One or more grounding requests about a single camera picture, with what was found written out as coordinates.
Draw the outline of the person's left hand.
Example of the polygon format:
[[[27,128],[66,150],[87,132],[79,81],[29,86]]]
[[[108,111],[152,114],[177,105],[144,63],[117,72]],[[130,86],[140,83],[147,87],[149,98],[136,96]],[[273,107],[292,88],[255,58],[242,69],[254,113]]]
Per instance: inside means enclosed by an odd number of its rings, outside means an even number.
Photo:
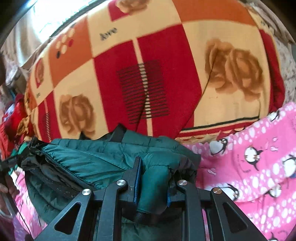
[[[18,213],[15,198],[19,194],[11,176],[1,175],[1,217],[13,220]]]

